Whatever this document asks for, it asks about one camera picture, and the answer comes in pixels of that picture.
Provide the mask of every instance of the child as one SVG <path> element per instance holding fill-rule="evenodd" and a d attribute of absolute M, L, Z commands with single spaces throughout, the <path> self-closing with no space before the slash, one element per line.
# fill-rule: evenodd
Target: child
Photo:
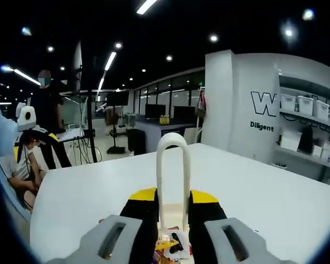
<path fill-rule="evenodd" d="M 21 155 L 18 161 L 11 161 L 12 175 L 9 175 L 8 180 L 15 189 L 18 200 L 32 211 L 35 196 L 46 172 L 39 169 L 33 154 L 33 148 L 40 144 L 38 139 L 35 139 L 29 130 L 23 132 L 21 139 Z"/>

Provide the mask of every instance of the desk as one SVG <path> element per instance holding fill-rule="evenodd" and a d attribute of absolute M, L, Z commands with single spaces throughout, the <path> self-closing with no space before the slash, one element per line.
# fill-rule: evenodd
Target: desk
<path fill-rule="evenodd" d="M 72 128 L 67 129 L 64 133 L 57 134 L 56 137 L 60 142 L 68 142 L 84 138 L 84 132 L 81 128 Z"/>
<path fill-rule="evenodd" d="M 228 217 L 258 230 L 272 254 L 307 263 L 328 237 L 329 185 L 203 144 L 189 150 L 191 189 L 212 194 Z M 182 182 L 182 151 L 166 150 L 164 204 L 182 203 Z M 68 256 L 98 220 L 154 186 L 156 153 L 48 171 L 31 217 L 33 252 L 43 262 Z"/>
<path fill-rule="evenodd" d="M 156 151 L 160 138 L 166 133 L 175 132 L 183 136 L 186 128 L 195 127 L 195 123 L 188 124 L 177 122 L 176 120 L 173 120 L 168 125 L 160 125 L 158 119 L 147 120 L 143 118 L 136 120 L 136 128 L 145 132 L 147 153 Z"/>

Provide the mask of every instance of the black ceiling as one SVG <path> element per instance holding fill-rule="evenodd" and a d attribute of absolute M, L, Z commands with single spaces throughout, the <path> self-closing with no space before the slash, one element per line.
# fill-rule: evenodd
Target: black ceiling
<path fill-rule="evenodd" d="M 158 78 L 205 64 L 205 54 L 231 49 L 234 53 L 274 52 L 314 59 L 330 66 L 330 5 L 229 4 L 218 0 L 159 0 L 144 16 L 136 14 L 144 0 L 45 1 L 9 4 L 7 23 L 0 27 L 0 65 L 9 64 L 37 79 L 42 69 L 55 79 L 73 72 L 76 45 L 82 43 L 82 84 L 97 89 L 106 60 L 117 41 L 123 43 L 107 72 L 103 89 L 134 89 Z M 315 20 L 303 21 L 305 8 Z M 287 21 L 299 32 L 288 45 L 280 28 Z M 23 36 L 27 26 L 32 36 Z M 208 35 L 216 33 L 218 43 Z M 53 53 L 46 48 L 52 45 Z M 173 56 L 166 62 L 166 55 Z M 2 96 L 27 97 L 37 86 L 15 74 L 0 73 Z"/>

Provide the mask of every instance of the shelf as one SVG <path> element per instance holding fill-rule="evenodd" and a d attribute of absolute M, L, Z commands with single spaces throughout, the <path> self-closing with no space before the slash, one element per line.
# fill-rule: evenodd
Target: shelf
<path fill-rule="evenodd" d="M 301 79 L 290 74 L 279 74 L 280 86 L 309 92 L 330 99 L 330 85 L 320 84 L 315 81 Z"/>
<path fill-rule="evenodd" d="M 300 112 L 290 111 L 290 110 L 286 110 L 286 109 L 282 109 L 282 108 L 280 108 L 280 114 L 288 114 L 290 116 L 295 116 L 295 117 L 307 119 L 307 120 L 310 120 L 312 122 L 319 123 L 319 124 L 325 125 L 325 126 L 330 128 L 330 122 L 329 121 L 318 119 L 318 118 L 316 118 L 312 115 L 309 115 L 309 114 L 303 114 L 303 113 L 300 113 Z"/>
<path fill-rule="evenodd" d="M 275 146 L 275 150 L 278 152 L 281 152 L 281 153 L 285 153 L 285 154 L 289 154 L 289 155 L 298 157 L 298 158 L 303 158 L 303 159 L 311 161 L 313 163 L 317 163 L 317 164 L 330 168 L 330 162 L 324 161 L 321 158 L 313 157 L 308 154 L 304 154 L 302 152 L 289 150 L 287 148 L 280 147 L 279 145 Z"/>

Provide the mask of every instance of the person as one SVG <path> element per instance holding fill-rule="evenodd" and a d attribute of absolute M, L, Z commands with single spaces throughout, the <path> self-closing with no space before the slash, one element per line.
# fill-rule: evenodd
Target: person
<path fill-rule="evenodd" d="M 58 91 L 58 82 L 51 81 L 51 73 L 48 70 L 41 71 L 38 80 L 40 88 L 33 93 L 30 100 L 30 106 L 35 110 L 37 125 L 55 135 L 62 133 L 65 131 L 61 114 L 63 100 Z M 71 167 L 64 144 L 61 142 L 53 147 L 61 167 Z M 41 145 L 40 149 L 48 168 L 56 169 L 51 145 Z"/>
<path fill-rule="evenodd" d="M 40 142 L 28 131 L 23 132 L 21 155 L 15 161 L 9 156 L 11 174 L 8 174 L 8 181 L 14 188 L 18 200 L 30 211 L 33 209 L 35 196 L 46 174 L 39 168 L 38 162 L 33 154 L 33 148 L 39 146 Z"/>

